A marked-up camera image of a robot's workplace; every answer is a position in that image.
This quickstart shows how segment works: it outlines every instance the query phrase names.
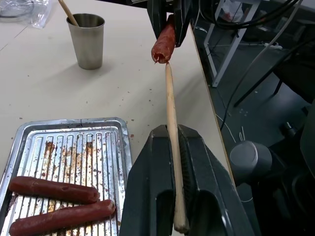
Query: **metal cup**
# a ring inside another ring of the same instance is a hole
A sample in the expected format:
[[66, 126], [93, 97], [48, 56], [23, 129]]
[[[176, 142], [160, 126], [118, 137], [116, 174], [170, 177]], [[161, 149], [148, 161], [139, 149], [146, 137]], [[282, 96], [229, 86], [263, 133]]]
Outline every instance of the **metal cup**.
[[103, 63], [103, 38], [105, 20], [93, 14], [74, 14], [80, 27], [74, 26], [69, 18], [71, 38], [79, 67], [85, 70], [100, 68]]

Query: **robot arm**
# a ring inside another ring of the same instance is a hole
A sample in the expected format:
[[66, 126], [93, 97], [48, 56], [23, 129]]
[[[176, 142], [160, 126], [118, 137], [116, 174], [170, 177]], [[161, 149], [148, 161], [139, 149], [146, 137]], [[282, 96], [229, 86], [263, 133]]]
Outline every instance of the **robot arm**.
[[[187, 33], [191, 18], [191, 0], [174, 0], [176, 47], [180, 47]], [[148, 0], [147, 11], [156, 38], [166, 24], [166, 0]]]

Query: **plastic bag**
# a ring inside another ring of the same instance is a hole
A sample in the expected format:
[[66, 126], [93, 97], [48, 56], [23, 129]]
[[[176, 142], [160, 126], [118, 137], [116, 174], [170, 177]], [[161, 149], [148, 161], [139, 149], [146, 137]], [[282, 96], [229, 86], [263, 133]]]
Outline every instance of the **plastic bag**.
[[51, 11], [52, 0], [0, 0], [0, 20], [24, 22], [42, 29]]
[[225, 0], [222, 6], [223, 14], [220, 17], [229, 22], [239, 22], [243, 17], [242, 3], [239, 1]]

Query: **dark floor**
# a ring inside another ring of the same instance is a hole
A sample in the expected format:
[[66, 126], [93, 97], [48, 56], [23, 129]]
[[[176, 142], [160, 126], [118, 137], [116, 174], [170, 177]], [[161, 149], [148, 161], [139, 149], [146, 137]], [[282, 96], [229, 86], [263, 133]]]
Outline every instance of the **dark floor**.
[[[197, 26], [208, 30], [209, 25], [205, 22], [198, 22]], [[217, 88], [211, 87], [211, 77], [209, 75], [210, 66], [207, 62], [207, 55], [203, 46], [206, 32], [200, 29], [194, 31], [199, 54], [206, 74], [206, 79], [210, 89], [212, 102], [215, 112], [223, 118], [225, 105], [243, 72], [248, 65], [263, 49], [263, 46], [239, 46], [232, 58], [220, 84]], [[219, 64], [228, 47], [219, 45], [229, 44], [232, 40], [232, 32], [222, 33], [215, 31], [208, 45], [216, 45], [214, 49], [214, 62]], [[246, 79], [240, 85], [229, 108], [230, 116], [227, 117], [226, 124], [229, 126], [236, 142], [240, 142], [239, 132], [244, 128], [246, 140], [263, 144], [267, 147], [281, 141], [284, 136], [279, 130], [279, 126], [286, 121], [291, 122], [297, 129], [302, 127], [306, 118], [302, 108], [308, 106], [305, 100], [294, 93], [286, 85], [282, 85], [277, 95], [272, 96], [279, 79], [271, 74], [252, 94], [250, 94], [238, 107], [233, 104], [254, 84], [275, 62], [285, 53], [285, 51], [268, 50], [259, 60], [256, 66], [247, 75]], [[222, 130], [223, 142], [226, 152], [229, 153], [235, 146], [235, 143], [226, 127]], [[247, 184], [237, 187], [239, 196], [243, 201], [244, 208], [252, 223], [257, 236], [261, 235], [258, 221], [255, 216], [251, 188]]]

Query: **cooked sausage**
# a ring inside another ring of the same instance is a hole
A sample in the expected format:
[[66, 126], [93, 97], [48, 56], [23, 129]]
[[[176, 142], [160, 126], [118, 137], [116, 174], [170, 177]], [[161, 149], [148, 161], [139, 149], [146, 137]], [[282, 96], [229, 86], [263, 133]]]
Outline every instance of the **cooked sausage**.
[[39, 195], [82, 204], [91, 204], [99, 200], [99, 193], [93, 187], [25, 176], [13, 178], [9, 189], [19, 194]]
[[115, 204], [105, 200], [90, 205], [66, 207], [47, 214], [17, 219], [10, 227], [11, 236], [32, 236], [65, 227], [103, 220], [115, 211]]
[[159, 35], [155, 45], [151, 50], [151, 56], [155, 63], [167, 63], [175, 48], [175, 27], [174, 15], [167, 19], [166, 26]]

